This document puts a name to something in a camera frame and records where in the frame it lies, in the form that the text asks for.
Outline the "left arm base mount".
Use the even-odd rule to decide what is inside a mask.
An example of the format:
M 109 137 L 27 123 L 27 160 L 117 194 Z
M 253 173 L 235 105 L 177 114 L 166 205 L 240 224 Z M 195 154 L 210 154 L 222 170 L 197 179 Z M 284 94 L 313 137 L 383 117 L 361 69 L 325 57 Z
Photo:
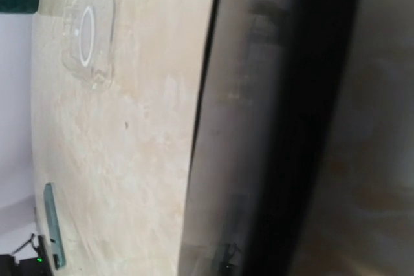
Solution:
M 36 256 L 17 260 L 15 254 L 28 245 L 32 246 Z M 15 252 L 1 255 L 1 276 L 53 276 L 44 236 L 32 234 Z

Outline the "teal-edged smartphone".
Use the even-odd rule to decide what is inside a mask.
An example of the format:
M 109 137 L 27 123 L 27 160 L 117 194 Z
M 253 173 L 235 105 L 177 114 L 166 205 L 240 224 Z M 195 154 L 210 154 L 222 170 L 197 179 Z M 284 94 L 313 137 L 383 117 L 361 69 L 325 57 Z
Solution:
M 45 213 L 47 218 L 47 226 L 49 231 L 50 248 L 52 258 L 56 270 L 60 270 L 66 266 L 66 258 L 61 238 L 58 214 L 54 199 L 52 183 L 46 183 L 43 190 L 43 200 L 45 205 Z

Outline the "black phone case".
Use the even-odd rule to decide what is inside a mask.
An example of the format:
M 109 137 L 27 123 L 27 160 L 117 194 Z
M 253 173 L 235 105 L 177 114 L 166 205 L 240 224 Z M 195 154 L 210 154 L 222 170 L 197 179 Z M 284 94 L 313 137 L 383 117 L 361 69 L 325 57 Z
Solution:
M 286 275 L 357 0 L 213 0 L 179 275 Z

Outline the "clear camera-cutout phone case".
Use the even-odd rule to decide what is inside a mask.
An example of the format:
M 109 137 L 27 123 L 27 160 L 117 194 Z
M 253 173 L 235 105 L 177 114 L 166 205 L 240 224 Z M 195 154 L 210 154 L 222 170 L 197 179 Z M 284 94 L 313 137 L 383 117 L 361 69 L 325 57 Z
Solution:
M 62 62 L 92 89 L 113 80 L 118 9 L 118 0 L 65 0 Z

